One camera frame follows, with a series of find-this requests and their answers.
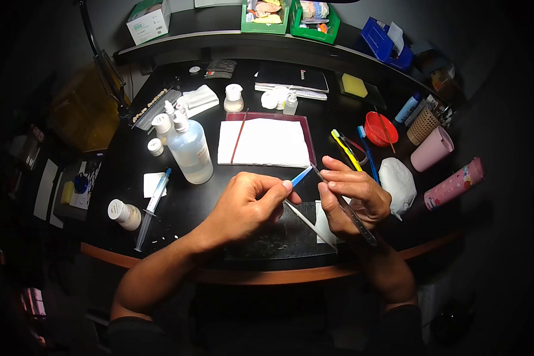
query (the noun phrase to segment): pink cup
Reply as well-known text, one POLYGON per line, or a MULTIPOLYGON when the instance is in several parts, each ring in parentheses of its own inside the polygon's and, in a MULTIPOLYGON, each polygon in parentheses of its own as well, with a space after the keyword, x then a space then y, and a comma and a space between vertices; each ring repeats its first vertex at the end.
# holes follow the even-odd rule
POLYGON ((453 152, 454 148, 447 131, 438 126, 411 154, 411 164, 418 172, 423 172, 453 152))

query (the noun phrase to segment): cardboard box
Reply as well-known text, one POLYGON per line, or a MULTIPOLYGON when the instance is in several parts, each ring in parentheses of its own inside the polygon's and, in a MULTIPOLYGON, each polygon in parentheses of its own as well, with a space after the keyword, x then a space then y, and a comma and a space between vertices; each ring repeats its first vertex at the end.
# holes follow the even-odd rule
POLYGON ((127 20, 128 31, 135 45, 168 33, 170 6, 167 0, 142 0, 127 20))

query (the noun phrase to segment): blue plastic bin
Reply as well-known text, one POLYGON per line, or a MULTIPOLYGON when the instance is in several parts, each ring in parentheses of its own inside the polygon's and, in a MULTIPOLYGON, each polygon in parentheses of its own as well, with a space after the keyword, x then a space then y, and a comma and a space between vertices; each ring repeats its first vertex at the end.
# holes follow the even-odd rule
POLYGON ((388 37, 389 29, 390 27, 385 25, 382 30, 375 18, 368 18, 360 35, 368 43, 378 61, 405 72, 411 66, 413 53, 408 46, 404 45, 398 58, 391 57, 393 41, 388 37))

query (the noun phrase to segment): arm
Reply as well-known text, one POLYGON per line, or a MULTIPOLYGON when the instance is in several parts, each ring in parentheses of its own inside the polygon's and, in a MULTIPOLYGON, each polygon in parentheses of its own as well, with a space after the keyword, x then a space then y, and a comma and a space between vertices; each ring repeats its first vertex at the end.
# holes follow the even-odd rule
POLYGON ((285 198, 300 204, 292 188, 290 181, 266 175, 243 172, 233 177, 202 224, 128 270, 115 293, 111 320, 125 316, 151 320, 151 309, 214 250, 248 237, 268 220, 276 222, 285 198))
POLYGON ((365 172, 354 172, 328 156, 323 157, 323 163, 332 169, 321 171, 328 184, 318 186, 330 230, 356 253, 363 274, 381 296, 386 310, 405 304, 417 305, 415 281, 406 262, 379 236, 377 247, 368 246, 334 194, 352 198, 350 205, 368 228, 374 228, 390 214, 392 197, 365 172))

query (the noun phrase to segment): finger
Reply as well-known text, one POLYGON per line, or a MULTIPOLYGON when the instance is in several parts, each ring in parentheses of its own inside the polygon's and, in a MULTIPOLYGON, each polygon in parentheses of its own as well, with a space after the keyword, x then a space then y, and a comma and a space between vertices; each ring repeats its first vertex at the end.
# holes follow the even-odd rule
MULTIPOLYGON (((257 193, 257 195, 268 191, 269 189, 271 189, 275 185, 277 185, 277 184, 282 182, 279 178, 271 177, 270 175, 260 175, 260 174, 253 174, 253 173, 249 173, 249 174, 254 175, 255 176, 254 179, 257 180, 256 181, 257 182, 257 190, 260 189, 260 191, 259 191, 259 193, 257 193)), ((302 203, 301 197, 295 191, 291 191, 291 194, 289 194, 287 196, 287 199, 290 200, 295 205, 299 205, 300 203, 302 203)))
POLYGON ((337 160, 335 158, 330 157, 329 155, 326 155, 322 157, 322 164, 325 165, 330 170, 339 170, 339 171, 352 171, 350 167, 342 163, 341 160, 337 160))
POLYGON ((332 181, 332 182, 364 183, 364 182, 374 181, 368 173, 355 172, 352 170, 351 171, 336 171, 336 170, 323 169, 320 171, 320 174, 322 174, 322 176, 329 182, 332 181))
POLYGON ((328 189, 335 194, 360 200, 364 208, 372 212, 382 212, 390 208, 390 205, 385 204, 382 197, 378 195, 376 189, 373 189, 372 185, 367 182, 329 182, 328 189))
POLYGON ((274 185, 265 193, 265 195, 259 199, 256 204, 260 207, 263 216, 269 217, 271 213, 289 196, 293 189, 291 181, 282 181, 281 183, 274 185))
POLYGON ((279 219, 283 215, 283 212, 284 212, 283 204, 279 204, 275 208, 275 210, 273 210, 273 212, 271 213, 271 216, 269 217, 269 221, 271 221, 271 222, 273 222, 275 224, 278 223, 279 219))
POLYGON ((289 194, 289 196, 287 196, 287 199, 290 200, 291 203, 295 205, 299 205, 300 203, 302 203, 301 197, 294 190, 291 192, 291 194, 289 194))
POLYGON ((332 232, 356 230, 356 226, 350 221, 348 216, 340 208, 338 199, 328 189, 328 185, 324 182, 318 184, 318 192, 320 193, 320 206, 324 210, 328 218, 328 226, 332 232))

